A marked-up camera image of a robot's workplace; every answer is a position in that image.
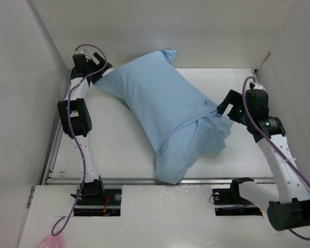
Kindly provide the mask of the light blue pillowcase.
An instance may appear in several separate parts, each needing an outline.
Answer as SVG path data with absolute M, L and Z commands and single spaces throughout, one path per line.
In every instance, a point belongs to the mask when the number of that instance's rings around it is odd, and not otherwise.
M 123 101 L 156 153 L 155 176 L 177 184 L 202 154 L 225 149 L 232 121 L 173 66 L 177 52 L 138 57 L 103 76 L 95 86 Z

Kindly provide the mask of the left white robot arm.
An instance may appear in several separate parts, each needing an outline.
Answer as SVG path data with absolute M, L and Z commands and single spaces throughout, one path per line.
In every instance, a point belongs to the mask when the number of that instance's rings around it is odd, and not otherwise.
M 97 52 L 88 56 L 84 51 L 76 51 L 72 58 L 74 67 L 70 75 L 70 89 L 65 99 L 57 103 L 57 108 L 63 132 L 74 141 L 81 170 L 81 192 L 74 197 L 79 204 L 91 201 L 99 205 L 105 200 L 105 189 L 91 151 L 92 122 L 85 96 L 90 86 L 101 79 L 112 65 Z

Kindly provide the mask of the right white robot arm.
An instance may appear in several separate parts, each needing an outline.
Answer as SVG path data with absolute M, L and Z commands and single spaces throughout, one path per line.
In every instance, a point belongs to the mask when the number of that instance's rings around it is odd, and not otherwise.
M 243 95 L 230 90 L 217 111 L 222 114 L 232 105 L 227 116 L 245 125 L 252 134 L 270 166 L 278 194 L 272 194 L 254 179 L 244 177 L 233 179 L 230 188 L 220 196 L 230 204 L 251 203 L 262 209 L 277 231 L 310 226 L 310 191 L 295 172 L 296 165 L 282 122 L 269 116 L 268 100 L 268 94 L 261 89 L 249 89 Z

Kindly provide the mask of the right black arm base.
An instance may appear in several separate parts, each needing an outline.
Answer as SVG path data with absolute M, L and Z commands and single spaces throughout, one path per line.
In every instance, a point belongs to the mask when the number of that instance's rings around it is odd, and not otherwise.
M 254 182 L 249 177 L 233 179 L 229 188 L 212 189 L 209 201 L 215 206 L 216 216 L 263 216 L 262 210 L 240 196 L 238 186 Z

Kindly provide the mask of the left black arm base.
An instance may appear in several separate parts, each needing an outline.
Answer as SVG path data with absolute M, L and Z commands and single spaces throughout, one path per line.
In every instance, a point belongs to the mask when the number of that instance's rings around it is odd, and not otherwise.
M 80 196 L 77 194 L 71 194 L 77 199 L 73 216 L 120 216 L 122 188 L 106 188 L 99 178 L 84 183 Z

